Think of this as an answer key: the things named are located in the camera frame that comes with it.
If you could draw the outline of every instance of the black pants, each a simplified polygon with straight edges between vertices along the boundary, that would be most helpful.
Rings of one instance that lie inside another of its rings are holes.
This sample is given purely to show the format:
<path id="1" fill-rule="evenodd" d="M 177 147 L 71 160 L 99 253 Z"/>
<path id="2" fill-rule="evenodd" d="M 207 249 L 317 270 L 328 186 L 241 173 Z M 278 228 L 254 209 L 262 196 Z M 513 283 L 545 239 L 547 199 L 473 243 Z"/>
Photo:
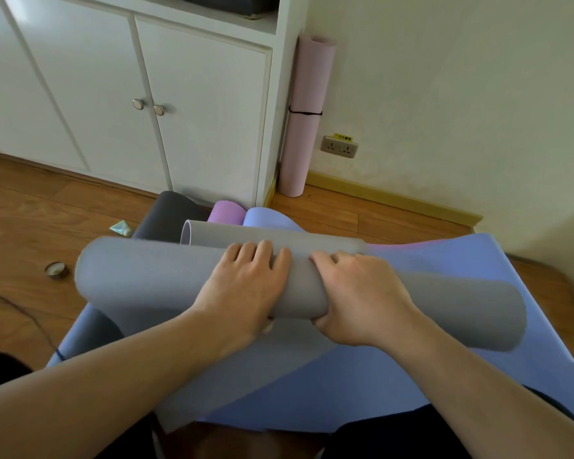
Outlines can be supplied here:
<path id="1" fill-rule="evenodd" d="M 0 385 L 32 370 L 12 356 L 0 353 Z M 539 391 L 529 389 L 570 419 L 568 409 Z M 153 418 L 143 417 L 97 457 L 156 459 L 151 436 Z M 431 404 L 391 416 L 359 420 L 341 426 L 329 437 L 322 459 L 433 456 L 469 458 L 451 427 Z"/>

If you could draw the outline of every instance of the yellow warning sticker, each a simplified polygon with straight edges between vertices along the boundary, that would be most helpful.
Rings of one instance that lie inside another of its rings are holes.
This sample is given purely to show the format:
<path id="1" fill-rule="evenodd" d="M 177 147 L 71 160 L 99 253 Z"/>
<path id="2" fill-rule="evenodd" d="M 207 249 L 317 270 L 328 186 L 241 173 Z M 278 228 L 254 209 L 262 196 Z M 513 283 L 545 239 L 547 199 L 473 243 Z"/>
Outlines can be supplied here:
<path id="1" fill-rule="evenodd" d="M 335 133 L 334 138 L 337 138 L 339 140 L 348 141 L 348 142 L 353 141 L 353 137 L 349 137 L 348 135 L 342 135 L 341 133 Z"/>

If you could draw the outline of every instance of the person's right arm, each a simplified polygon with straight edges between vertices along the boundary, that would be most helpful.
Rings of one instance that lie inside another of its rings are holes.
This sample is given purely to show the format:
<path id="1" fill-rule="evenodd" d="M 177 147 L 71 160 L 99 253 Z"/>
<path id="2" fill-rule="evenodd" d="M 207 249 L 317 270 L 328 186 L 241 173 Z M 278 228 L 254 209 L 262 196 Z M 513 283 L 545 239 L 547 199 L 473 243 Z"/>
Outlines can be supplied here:
<path id="1" fill-rule="evenodd" d="M 574 459 L 574 422 L 424 316 L 386 261 L 341 251 L 311 258 L 330 301 L 315 326 L 393 357 L 472 457 Z"/>

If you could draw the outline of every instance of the person's right hand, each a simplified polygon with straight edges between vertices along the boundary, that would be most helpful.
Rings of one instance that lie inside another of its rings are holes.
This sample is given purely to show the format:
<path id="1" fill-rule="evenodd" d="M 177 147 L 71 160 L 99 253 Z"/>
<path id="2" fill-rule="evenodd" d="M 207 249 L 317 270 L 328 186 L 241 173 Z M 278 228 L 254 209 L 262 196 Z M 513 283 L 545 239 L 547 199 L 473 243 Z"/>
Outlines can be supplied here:
<path id="1" fill-rule="evenodd" d="M 425 317 L 387 261 L 375 256 L 314 251 L 327 292 L 327 315 L 313 324 L 341 345 L 391 349 L 422 326 Z"/>

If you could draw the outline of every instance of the wall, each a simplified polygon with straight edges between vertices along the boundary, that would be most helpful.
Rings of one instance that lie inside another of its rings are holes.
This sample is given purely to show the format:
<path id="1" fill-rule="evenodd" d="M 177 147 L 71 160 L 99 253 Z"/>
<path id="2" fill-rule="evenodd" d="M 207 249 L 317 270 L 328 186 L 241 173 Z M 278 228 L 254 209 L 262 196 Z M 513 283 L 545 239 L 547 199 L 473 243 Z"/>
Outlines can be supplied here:
<path id="1" fill-rule="evenodd" d="M 338 40 L 311 169 L 485 216 L 506 251 L 574 256 L 574 0 L 310 0 Z"/>

